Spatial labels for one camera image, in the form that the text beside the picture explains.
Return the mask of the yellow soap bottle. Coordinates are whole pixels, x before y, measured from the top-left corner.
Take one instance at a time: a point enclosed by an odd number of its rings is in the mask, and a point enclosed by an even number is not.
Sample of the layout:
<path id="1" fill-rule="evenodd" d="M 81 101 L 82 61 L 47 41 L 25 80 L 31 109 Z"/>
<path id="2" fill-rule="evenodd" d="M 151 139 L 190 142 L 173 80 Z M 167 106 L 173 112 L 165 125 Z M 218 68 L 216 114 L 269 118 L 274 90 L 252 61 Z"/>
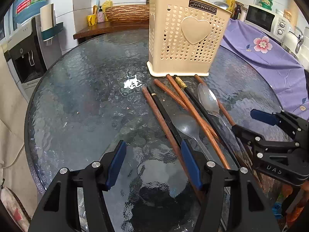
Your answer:
<path id="1" fill-rule="evenodd" d="M 106 10 L 110 7 L 113 6 L 113 2 L 112 0 L 106 0 L 103 4 L 102 4 L 102 10 L 103 10 L 103 16 L 104 16 L 104 21 L 108 21 L 107 19 L 107 15 L 106 15 Z"/>

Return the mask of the purple floral cloth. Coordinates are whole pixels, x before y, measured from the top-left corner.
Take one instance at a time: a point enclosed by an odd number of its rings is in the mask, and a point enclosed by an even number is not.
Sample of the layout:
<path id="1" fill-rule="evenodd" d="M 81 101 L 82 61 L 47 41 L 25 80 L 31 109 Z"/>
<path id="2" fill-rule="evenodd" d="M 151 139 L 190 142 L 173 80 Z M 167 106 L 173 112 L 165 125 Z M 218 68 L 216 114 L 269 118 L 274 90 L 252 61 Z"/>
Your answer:
<path id="1" fill-rule="evenodd" d="M 230 19 L 221 46 L 249 63 L 272 87 L 284 110 L 308 120 L 304 67 L 257 28 Z"/>

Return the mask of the green instant noodle cups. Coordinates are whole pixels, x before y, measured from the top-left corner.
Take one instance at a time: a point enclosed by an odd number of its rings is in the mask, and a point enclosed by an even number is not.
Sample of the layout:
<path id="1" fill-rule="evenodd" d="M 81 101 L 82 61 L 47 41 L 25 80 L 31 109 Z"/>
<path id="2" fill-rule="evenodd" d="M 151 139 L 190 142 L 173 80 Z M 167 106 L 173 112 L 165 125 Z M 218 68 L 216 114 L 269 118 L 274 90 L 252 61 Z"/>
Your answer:
<path id="1" fill-rule="evenodd" d="M 273 0 L 259 0 L 258 5 L 264 9 L 272 10 Z"/>

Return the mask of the pink soap bottle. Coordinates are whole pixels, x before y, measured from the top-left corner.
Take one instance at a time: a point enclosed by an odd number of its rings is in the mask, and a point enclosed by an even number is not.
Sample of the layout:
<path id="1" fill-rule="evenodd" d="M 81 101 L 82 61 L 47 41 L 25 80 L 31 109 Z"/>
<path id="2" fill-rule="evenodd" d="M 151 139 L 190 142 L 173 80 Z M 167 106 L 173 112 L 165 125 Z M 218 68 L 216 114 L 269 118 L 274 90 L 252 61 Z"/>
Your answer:
<path id="1" fill-rule="evenodd" d="M 97 22 L 103 23 L 105 21 L 105 15 L 101 6 L 97 9 Z"/>

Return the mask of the yellow mug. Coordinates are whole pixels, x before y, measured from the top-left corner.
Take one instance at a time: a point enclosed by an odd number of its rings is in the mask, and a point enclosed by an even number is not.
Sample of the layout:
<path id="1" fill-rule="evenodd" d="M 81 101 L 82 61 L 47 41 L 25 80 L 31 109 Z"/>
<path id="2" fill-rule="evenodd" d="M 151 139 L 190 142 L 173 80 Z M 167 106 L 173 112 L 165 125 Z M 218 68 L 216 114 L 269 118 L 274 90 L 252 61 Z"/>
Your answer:
<path id="1" fill-rule="evenodd" d="M 94 26 L 97 24 L 97 14 L 92 14 L 87 16 L 87 24 L 89 26 Z"/>

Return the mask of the round glass table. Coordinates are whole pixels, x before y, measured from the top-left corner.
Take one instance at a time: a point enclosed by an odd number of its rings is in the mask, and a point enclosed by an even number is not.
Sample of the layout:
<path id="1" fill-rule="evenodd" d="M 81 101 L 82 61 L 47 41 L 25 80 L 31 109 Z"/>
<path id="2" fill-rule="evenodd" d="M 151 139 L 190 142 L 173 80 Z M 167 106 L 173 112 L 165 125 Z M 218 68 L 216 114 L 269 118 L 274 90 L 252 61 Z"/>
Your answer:
<path id="1" fill-rule="evenodd" d="M 25 119 L 28 165 L 44 195 L 56 173 L 84 169 L 128 147 L 115 186 L 104 193 L 115 231 L 193 231 L 199 204 L 141 88 L 151 85 L 172 117 L 186 111 L 154 85 L 146 29 L 94 38 L 63 55 L 35 89 Z M 266 140 L 288 141 L 278 127 L 250 117 L 281 104 L 247 62 L 219 47 L 205 78 L 233 120 Z"/>

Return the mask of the paper cup holder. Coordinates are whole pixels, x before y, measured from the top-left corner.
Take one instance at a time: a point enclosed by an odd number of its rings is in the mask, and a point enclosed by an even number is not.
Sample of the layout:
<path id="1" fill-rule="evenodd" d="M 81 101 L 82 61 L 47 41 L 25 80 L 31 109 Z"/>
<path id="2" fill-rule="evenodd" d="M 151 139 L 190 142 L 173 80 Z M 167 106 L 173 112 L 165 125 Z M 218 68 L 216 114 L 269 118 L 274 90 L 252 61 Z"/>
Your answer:
<path id="1" fill-rule="evenodd" d="M 52 45 L 52 39 L 59 34 L 63 28 L 63 22 L 55 20 L 54 3 L 40 8 L 41 37 L 46 46 Z"/>

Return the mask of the wooden sink basin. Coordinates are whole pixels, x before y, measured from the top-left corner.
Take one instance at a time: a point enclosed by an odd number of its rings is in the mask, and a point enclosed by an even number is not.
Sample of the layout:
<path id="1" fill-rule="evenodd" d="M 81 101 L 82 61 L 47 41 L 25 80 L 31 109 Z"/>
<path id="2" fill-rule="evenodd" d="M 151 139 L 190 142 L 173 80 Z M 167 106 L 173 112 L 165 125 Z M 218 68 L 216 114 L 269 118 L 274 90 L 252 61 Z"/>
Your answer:
<path id="1" fill-rule="evenodd" d="M 108 21 L 112 23 L 148 23 L 149 5 L 119 5 L 105 10 Z"/>

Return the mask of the dark glass bottle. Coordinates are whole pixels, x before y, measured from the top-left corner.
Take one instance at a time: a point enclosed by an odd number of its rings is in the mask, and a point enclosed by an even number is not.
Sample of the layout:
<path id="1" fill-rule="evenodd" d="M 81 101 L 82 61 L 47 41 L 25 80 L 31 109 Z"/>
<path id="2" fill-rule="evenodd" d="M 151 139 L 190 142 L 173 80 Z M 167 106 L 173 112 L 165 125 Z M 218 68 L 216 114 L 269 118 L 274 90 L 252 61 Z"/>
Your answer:
<path id="1" fill-rule="evenodd" d="M 241 14 L 241 5 L 237 4 L 234 10 L 233 19 L 237 20 Z"/>

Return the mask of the clear plastic spoon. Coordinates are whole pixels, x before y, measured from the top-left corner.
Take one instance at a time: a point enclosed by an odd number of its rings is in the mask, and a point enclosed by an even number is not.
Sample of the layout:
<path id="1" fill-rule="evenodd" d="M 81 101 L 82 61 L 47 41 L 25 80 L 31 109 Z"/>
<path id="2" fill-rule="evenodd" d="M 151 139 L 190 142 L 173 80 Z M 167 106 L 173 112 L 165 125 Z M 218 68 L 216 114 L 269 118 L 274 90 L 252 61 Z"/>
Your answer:
<path id="1" fill-rule="evenodd" d="M 208 114 L 212 116 L 213 122 L 218 126 L 218 130 L 221 136 L 221 140 L 229 145 L 233 150 L 235 157 L 243 159 L 241 154 L 241 147 L 236 140 L 236 137 L 232 133 L 232 130 L 228 127 L 222 116 L 219 114 L 219 106 L 214 93 L 204 84 L 199 84 L 197 87 L 197 93 L 199 102 L 205 108 Z"/>

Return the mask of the beige cloth cover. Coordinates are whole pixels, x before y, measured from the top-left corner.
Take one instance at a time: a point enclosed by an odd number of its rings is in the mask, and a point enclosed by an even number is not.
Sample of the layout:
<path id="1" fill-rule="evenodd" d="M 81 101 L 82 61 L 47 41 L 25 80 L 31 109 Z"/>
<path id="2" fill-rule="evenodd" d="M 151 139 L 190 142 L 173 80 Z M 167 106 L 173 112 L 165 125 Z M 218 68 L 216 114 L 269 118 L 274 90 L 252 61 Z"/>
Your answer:
<path id="1" fill-rule="evenodd" d="M 28 215 L 32 216 L 38 200 L 24 145 L 27 106 L 1 50 L 1 181 L 17 195 Z"/>

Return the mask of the water dispenser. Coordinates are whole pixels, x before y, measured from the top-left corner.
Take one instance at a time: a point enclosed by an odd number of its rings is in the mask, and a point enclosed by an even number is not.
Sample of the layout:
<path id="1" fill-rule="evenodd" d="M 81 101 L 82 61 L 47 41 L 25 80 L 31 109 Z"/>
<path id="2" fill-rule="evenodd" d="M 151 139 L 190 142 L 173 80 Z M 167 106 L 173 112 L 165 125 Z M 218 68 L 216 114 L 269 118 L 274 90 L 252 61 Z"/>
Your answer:
<path id="1" fill-rule="evenodd" d="M 23 89 L 33 89 L 61 56 L 58 36 L 43 41 L 40 15 L 25 21 L 10 36 L 8 53 Z"/>

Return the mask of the yellow roll package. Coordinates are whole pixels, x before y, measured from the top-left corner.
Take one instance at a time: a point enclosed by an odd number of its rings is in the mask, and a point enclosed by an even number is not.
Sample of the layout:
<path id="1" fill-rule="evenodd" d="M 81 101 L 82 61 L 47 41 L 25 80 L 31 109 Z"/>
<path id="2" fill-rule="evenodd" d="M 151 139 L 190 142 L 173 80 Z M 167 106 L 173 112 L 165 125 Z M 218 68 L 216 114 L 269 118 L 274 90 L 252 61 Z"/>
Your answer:
<path id="1" fill-rule="evenodd" d="M 236 0 L 226 0 L 226 4 L 228 5 L 227 10 L 230 11 L 231 13 L 234 12 L 235 1 Z"/>

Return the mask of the blue water jug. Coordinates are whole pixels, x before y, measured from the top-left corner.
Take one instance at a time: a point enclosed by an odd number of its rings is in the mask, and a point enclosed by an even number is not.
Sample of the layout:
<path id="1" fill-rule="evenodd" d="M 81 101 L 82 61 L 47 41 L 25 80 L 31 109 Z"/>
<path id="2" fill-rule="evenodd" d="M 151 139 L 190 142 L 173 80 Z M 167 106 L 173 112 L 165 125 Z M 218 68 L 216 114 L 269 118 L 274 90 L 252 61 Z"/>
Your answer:
<path id="1" fill-rule="evenodd" d="M 40 8 L 47 4 L 47 0 L 15 0 L 14 22 L 22 24 L 27 19 L 40 13 Z"/>

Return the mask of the beige plastic utensil holder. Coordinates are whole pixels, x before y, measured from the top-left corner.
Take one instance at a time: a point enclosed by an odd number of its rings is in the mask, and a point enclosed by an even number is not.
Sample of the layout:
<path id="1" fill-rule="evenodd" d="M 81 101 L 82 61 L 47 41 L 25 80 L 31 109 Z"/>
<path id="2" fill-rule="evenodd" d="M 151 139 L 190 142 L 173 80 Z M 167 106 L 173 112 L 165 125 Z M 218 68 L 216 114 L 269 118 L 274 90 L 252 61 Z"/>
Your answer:
<path id="1" fill-rule="evenodd" d="M 149 0 L 150 74 L 208 76 L 230 16 L 203 0 Z"/>

